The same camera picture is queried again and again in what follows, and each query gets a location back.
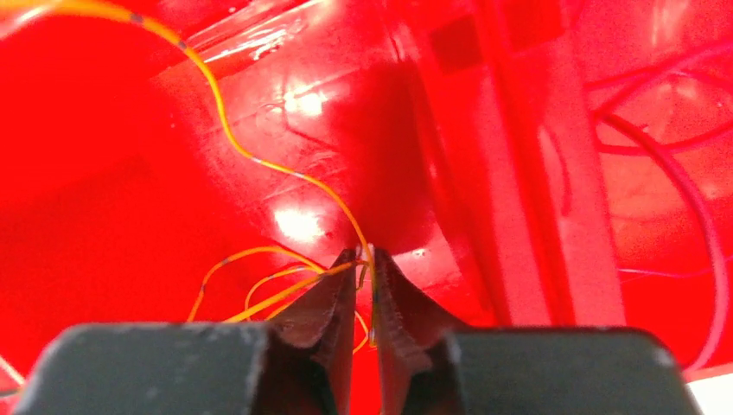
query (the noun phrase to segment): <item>red plastic container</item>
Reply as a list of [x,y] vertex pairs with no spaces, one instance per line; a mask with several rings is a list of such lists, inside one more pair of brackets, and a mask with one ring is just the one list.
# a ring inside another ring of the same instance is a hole
[[[733,3],[194,3],[121,2],[209,61],[248,150],[333,186],[446,309],[485,327],[628,324],[682,364],[697,355],[714,293],[697,222],[648,157],[599,156],[596,138],[633,144],[590,111],[731,38]],[[230,147],[180,51],[132,25],[0,14],[0,354],[22,372],[75,323],[185,319],[231,253],[275,242],[327,265],[357,243],[323,192]],[[664,144],[730,123],[728,56],[689,69],[702,75],[670,74],[617,113]],[[676,156],[726,252],[732,150],[722,134]],[[287,264],[225,267],[199,317],[240,311]],[[358,302],[368,316],[368,290]],[[731,361],[729,322],[709,366]],[[365,348],[353,413],[378,411],[377,377]]]

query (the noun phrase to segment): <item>shiny red plastic surface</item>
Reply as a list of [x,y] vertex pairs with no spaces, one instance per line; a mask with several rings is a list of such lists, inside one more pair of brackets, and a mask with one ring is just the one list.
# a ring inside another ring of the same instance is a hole
[[[461,319],[627,323],[683,364],[701,348],[713,290],[697,222],[648,158],[598,155],[595,134],[631,143],[588,110],[730,38],[730,2],[121,3],[209,61],[248,150],[334,187],[369,241]],[[235,153],[175,48],[133,26],[0,13],[0,354],[22,372],[77,322],[183,320],[203,274],[236,251],[276,242],[329,264],[356,244],[320,190]],[[670,76],[619,114],[673,143],[730,122],[731,92]],[[726,252],[732,150],[723,137],[677,155]],[[287,264],[228,265],[200,318],[240,311]],[[733,323],[711,365],[730,361]],[[354,357],[353,413],[379,409],[377,372],[373,350]]]

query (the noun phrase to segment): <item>white surface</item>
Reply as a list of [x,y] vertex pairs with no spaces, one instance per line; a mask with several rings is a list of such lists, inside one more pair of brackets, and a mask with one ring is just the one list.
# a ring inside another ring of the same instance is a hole
[[688,384],[704,415],[733,413],[733,373]]

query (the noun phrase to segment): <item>red surface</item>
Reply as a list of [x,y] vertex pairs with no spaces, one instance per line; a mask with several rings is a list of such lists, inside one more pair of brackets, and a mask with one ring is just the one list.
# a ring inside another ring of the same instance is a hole
[[[622,75],[731,37],[729,2],[188,3],[124,4],[215,58],[240,142],[333,186],[449,311],[485,326],[627,322],[683,363],[699,351],[713,291],[697,222],[647,158],[599,158],[594,131],[630,143],[587,110]],[[322,192],[231,149],[175,49],[95,19],[13,22],[0,21],[0,354],[22,372],[77,322],[184,319],[203,274],[238,250],[274,241],[329,264],[356,243]],[[728,62],[696,69],[725,78]],[[672,143],[730,121],[733,98],[670,77],[618,113]],[[731,150],[678,155],[726,252]],[[615,259],[692,276],[618,273]],[[238,312],[285,264],[229,265],[200,317]],[[712,365],[733,361],[731,326]],[[377,372],[373,351],[356,355],[354,413],[377,412]]]

